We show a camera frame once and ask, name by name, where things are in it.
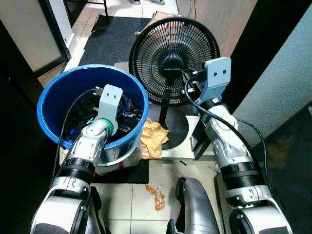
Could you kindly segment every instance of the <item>fan base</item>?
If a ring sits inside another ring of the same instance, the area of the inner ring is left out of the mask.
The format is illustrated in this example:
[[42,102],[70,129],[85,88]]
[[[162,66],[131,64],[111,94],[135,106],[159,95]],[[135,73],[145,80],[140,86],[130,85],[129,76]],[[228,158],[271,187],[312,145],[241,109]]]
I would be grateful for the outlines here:
[[[156,104],[150,104],[148,118],[150,118],[152,121],[159,122],[160,109],[160,106]],[[182,113],[182,111],[177,108],[168,108],[165,123],[160,124],[164,129],[169,130],[169,140],[162,144],[163,150],[169,150],[180,145],[189,132],[189,123],[187,118]]]

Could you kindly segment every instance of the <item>fan stand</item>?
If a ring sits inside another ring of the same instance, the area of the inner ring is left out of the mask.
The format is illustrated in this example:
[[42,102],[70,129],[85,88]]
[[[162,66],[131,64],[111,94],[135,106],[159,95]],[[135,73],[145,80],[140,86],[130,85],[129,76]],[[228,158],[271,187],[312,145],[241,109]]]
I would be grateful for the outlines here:
[[156,104],[150,104],[148,117],[153,121],[159,119],[160,125],[164,129],[169,130],[169,140],[161,145],[163,150],[169,150],[180,145],[189,132],[187,118],[178,108],[160,107]]

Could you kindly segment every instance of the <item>chair leg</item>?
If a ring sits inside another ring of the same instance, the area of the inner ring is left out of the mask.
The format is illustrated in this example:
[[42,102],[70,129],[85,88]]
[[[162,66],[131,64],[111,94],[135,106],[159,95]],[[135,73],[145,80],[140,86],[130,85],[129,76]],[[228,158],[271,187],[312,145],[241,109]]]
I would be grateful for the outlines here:
[[104,8],[105,8],[106,22],[109,23],[108,14],[107,14],[106,0],[103,0],[103,2],[104,2]]

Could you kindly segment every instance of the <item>wall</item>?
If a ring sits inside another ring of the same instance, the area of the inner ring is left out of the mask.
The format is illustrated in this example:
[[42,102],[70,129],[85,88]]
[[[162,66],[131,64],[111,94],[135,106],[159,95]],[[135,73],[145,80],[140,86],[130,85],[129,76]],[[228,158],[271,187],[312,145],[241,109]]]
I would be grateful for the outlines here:
[[53,14],[57,20],[59,30],[63,36],[64,42],[68,47],[73,39],[74,33],[70,26],[67,12],[63,0],[49,0]]
[[[254,123],[264,137],[312,100],[312,6],[234,113]],[[242,126],[251,145],[258,136]]]
[[189,14],[192,19],[196,16],[214,35],[221,56],[227,57],[231,56],[256,3],[257,0],[177,0],[179,13],[185,17]]
[[61,57],[38,0],[1,0],[0,19],[33,71]]

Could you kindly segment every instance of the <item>white wall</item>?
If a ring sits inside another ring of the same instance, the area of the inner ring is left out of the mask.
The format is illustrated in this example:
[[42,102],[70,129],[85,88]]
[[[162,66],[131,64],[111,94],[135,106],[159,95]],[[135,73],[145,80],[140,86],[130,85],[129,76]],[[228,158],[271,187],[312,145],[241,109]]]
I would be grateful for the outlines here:
[[38,0],[1,0],[0,19],[33,71],[61,57]]
[[[312,100],[312,5],[234,113],[264,137]],[[240,125],[252,146],[258,136]]]
[[74,33],[70,26],[67,12],[63,0],[49,0],[55,19],[57,20],[59,30],[63,36],[64,42],[68,47],[73,39]]

